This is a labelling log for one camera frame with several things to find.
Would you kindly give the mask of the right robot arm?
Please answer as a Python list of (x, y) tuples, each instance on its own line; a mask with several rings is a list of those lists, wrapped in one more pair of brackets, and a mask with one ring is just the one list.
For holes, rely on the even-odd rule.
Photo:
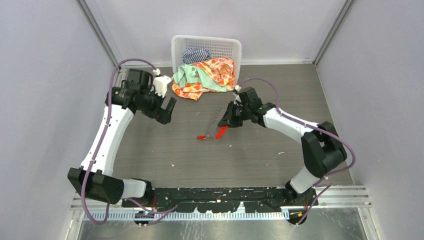
[(283, 191), (291, 205), (299, 205), (306, 197), (305, 192), (347, 159), (332, 123), (304, 121), (273, 103), (263, 103), (253, 87), (241, 89), (235, 100), (228, 103), (217, 122), (215, 137), (219, 138), (227, 128), (242, 127), (245, 121), (280, 132), (301, 145), (304, 166)]

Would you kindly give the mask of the metal keyring holder red handle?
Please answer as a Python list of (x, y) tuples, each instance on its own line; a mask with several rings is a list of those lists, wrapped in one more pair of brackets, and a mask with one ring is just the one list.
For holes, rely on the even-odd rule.
[(225, 133), (226, 129), (223, 129), (222, 126), (219, 126), (219, 122), (222, 120), (222, 118), (225, 116), (227, 112), (227, 109), (222, 107), (218, 113), (218, 115), (215, 117), (215, 119), (213, 120), (212, 125), (209, 127), (209, 129), (207, 130), (206, 133), (206, 139), (214, 139), (214, 140), (218, 140), (219, 138), (221, 138), (223, 136), (223, 134)]

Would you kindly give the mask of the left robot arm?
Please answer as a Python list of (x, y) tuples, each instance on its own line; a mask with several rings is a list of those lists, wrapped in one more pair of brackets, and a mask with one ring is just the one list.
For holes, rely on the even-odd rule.
[(107, 204), (132, 198), (141, 207), (154, 199), (152, 183), (140, 178), (113, 177), (116, 155), (124, 133), (137, 112), (162, 125), (172, 119), (176, 99), (162, 104), (172, 78), (140, 69), (129, 69), (120, 86), (106, 94), (104, 115), (92, 147), (78, 168), (70, 168), (67, 178), (81, 197)]

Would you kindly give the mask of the key with red tag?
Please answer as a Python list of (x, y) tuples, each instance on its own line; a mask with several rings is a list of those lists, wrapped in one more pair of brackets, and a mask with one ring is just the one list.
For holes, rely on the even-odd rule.
[(206, 135), (198, 135), (196, 138), (197, 138), (198, 140), (205, 140), (205, 139), (207, 139), (208, 137), (207, 137)]

